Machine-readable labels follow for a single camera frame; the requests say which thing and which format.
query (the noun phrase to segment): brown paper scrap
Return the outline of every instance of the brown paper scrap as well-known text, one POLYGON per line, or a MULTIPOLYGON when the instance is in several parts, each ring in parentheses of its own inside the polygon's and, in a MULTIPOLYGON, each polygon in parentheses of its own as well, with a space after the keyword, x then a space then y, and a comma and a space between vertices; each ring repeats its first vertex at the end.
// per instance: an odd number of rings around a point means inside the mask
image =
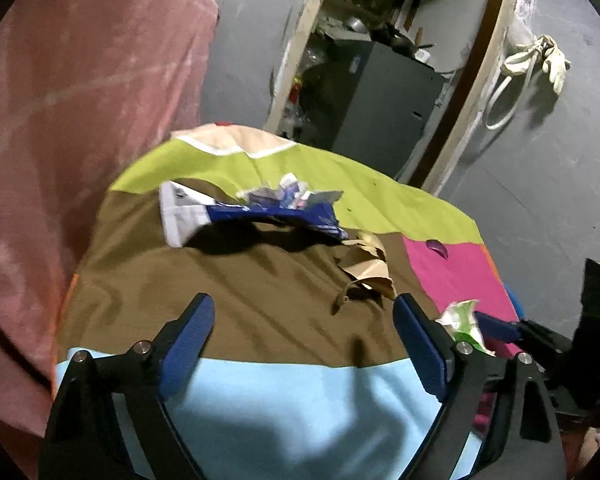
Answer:
POLYGON ((359 231, 356 239, 345 240, 343 245, 349 246, 350 249, 338 262, 338 266, 352 276, 354 281, 338 295, 336 306, 341 306, 348 301, 349 291, 354 286, 374 290, 385 298, 394 300, 396 297, 394 280, 389 275, 386 251, 380 239, 373 233, 359 231))

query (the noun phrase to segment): metal screw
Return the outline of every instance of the metal screw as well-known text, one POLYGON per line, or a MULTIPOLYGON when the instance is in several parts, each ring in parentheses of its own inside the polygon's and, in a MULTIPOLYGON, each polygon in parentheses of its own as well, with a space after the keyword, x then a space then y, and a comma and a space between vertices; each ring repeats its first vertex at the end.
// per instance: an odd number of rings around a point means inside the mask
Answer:
POLYGON ((81 363, 90 355, 91 354, 89 354, 89 352, 87 352, 86 350, 78 350, 71 359, 76 363, 81 363))
POLYGON ((518 360, 525 365, 529 365, 534 361, 534 359, 526 352, 518 354, 518 360))
POLYGON ((136 354, 144 355, 151 350, 151 341, 147 341, 146 339, 138 341, 134 343, 133 349, 136 354))
POLYGON ((461 341, 456 345, 456 350, 458 350, 462 355, 469 355, 474 351, 474 347, 472 347, 466 341, 461 341))

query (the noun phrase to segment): gray wall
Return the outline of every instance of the gray wall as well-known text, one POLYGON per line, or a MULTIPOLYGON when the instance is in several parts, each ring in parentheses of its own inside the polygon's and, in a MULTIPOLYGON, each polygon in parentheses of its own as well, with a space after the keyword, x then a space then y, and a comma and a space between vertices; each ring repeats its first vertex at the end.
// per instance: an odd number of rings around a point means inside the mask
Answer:
POLYGON ((529 317, 567 335, 584 258, 600 261, 600 17, 588 0, 535 0, 531 26, 573 63, 556 100, 540 73, 499 135, 475 133, 443 189, 472 216, 529 317))
POLYGON ((304 0, 216 0, 220 19, 202 91, 203 123, 261 128, 271 82, 304 0))
POLYGON ((409 29, 412 40, 424 28, 422 43, 435 43, 428 61, 437 72, 464 66, 474 44, 487 0, 421 0, 409 29))

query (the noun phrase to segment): wooden door frame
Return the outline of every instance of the wooden door frame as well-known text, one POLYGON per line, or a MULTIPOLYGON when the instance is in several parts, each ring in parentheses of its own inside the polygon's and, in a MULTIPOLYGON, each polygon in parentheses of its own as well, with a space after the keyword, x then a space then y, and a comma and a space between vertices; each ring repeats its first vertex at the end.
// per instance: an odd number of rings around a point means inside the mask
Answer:
POLYGON ((318 18, 318 12, 322 6, 323 0, 305 0, 302 13, 298 18, 296 30, 287 42, 285 53, 282 56, 282 63, 273 84, 273 97, 269 109, 269 117, 264 125, 264 130, 275 134, 282 120, 282 111, 286 104, 286 99, 291 92, 294 77, 302 59, 302 53, 306 47, 309 36, 314 30, 315 20, 318 18))
POLYGON ((500 70, 507 28, 516 0, 488 0, 474 45, 440 123, 409 185, 438 195, 472 131, 482 119, 489 90, 500 70))

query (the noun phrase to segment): white glove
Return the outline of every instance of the white glove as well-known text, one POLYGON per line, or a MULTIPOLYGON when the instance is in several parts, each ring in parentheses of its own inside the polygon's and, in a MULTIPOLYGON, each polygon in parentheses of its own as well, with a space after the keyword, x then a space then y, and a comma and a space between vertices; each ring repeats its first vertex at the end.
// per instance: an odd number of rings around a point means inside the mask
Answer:
POLYGON ((549 81, 554 85, 555 94, 560 95, 567 70, 571 68, 571 62, 564 57, 564 53, 558 48, 553 38, 551 40, 554 46, 548 48, 544 53, 542 71, 549 74, 549 81))
POLYGON ((502 73, 504 75, 523 75, 529 70, 533 70, 531 62, 533 61, 534 54, 538 54, 536 60, 542 56, 544 46, 544 40, 542 37, 535 40, 533 43, 528 45, 516 45, 516 49, 519 52, 507 57, 502 65, 502 73))

